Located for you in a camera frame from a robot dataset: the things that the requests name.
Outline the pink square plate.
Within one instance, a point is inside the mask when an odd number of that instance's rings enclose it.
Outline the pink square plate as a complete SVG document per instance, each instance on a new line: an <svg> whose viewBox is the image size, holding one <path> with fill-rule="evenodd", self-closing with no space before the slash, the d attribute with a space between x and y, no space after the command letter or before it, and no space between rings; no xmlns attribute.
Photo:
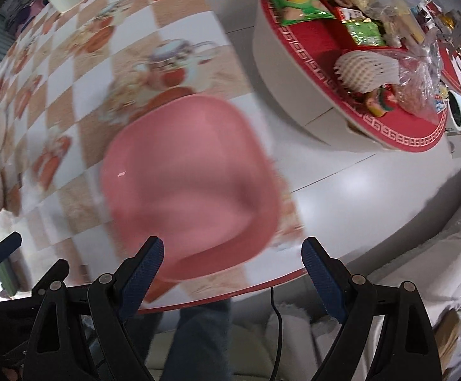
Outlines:
<svg viewBox="0 0 461 381"><path fill-rule="evenodd" d="M151 236L163 241L165 282L251 260L280 222L280 192L259 138L217 97L181 97L126 126L106 150L101 191L127 251Z"/></svg>

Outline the person's blue jeans leg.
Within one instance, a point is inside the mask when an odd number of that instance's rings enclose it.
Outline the person's blue jeans leg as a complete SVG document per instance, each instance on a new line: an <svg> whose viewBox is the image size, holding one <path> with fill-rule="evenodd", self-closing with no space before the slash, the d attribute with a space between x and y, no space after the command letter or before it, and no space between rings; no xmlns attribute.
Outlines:
<svg viewBox="0 0 461 381"><path fill-rule="evenodd" d="M162 380L231 380L231 302L228 299L180 310Z"/></svg>

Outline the white sofa cushion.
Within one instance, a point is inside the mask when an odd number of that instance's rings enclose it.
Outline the white sofa cushion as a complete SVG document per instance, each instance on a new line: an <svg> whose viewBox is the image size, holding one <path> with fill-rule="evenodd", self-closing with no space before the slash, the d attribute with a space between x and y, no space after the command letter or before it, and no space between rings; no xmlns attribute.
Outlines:
<svg viewBox="0 0 461 381"><path fill-rule="evenodd" d="M436 324L446 310L461 305L461 219L369 274L368 279L393 287L413 282L431 324Z"/></svg>

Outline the checkered patterned tablecloth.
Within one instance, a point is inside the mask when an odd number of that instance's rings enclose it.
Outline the checkered patterned tablecloth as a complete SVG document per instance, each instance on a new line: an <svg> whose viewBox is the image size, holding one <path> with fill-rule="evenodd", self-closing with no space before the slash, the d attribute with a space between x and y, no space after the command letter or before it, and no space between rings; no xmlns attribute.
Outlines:
<svg viewBox="0 0 461 381"><path fill-rule="evenodd" d="M124 248L101 191L114 138L181 97L230 102L272 164L280 222L268 246L241 265L165 282L158 274L142 308L167 311L283 284L304 274L303 226L273 162L260 102L228 36L205 0L83 0L64 13L45 6L0 64L7 132L0 152L0 241L19 232L11 265L28 293L58 260L67 285L114 272Z"/></svg>

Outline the white foam fruit net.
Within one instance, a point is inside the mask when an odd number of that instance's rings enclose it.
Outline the white foam fruit net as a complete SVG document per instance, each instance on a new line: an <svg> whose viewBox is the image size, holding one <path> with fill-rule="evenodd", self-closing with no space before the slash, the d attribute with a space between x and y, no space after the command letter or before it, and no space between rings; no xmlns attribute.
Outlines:
<svg viewBox="0 0 461 381"><path fill-rule="evenodd" d="M385 84L400 83L399 62L376 52L354 50L337 58L333 70L352 92L369 93Z"/></svg>

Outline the clear plastic snack bag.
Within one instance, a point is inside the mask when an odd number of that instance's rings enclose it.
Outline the clear plastic snack bag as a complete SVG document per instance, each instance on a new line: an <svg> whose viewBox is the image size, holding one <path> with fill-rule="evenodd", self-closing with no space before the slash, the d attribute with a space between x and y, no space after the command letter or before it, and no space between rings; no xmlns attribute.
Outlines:
<svg viewBox="0 0 461 381"><path fill-rule="evenodd" d="M394 84L399 106L416 118L437 124L435 95L440 73L431 57L399 49L389 50L387 56L399 65L399 83Z"/></svg>

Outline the white round coffee table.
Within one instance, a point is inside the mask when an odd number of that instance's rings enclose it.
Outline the white round coffee table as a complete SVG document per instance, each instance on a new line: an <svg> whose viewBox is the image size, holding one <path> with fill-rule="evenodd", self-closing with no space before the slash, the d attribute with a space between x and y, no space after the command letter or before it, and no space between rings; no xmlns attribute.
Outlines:
<svg viewBox="0 0 461 381"><path fill-rule="evenodd" d="M446 111L434 121L401 107L376 117L358 94L343 87L333 66L355 47L337 20L283 27L272 1L258 2L254 60L266 87L298 126L339 150L421 153L435 147L445 131Z"/></svg>

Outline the small green snack packet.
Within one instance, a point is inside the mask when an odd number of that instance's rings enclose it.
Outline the small green snack packet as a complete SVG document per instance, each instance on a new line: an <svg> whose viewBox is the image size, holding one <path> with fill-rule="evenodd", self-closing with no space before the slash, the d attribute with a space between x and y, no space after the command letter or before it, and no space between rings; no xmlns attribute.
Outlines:
<svg viewBox="0 0 461 381"><path fill-rule="evenodd" d="M346 22L349 32L357 46L385 46L378 26L373 22Z"/></svg>

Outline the green chips bag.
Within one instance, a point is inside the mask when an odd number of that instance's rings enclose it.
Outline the green chips bag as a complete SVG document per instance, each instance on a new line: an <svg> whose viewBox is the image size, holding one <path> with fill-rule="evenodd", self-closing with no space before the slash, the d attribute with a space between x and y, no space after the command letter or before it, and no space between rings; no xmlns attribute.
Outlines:
<svg viewBox="0 0 461 381"><path fill-rule="evenodd" d="M271 0L283 27L336 17L320 0Z"/></svg>

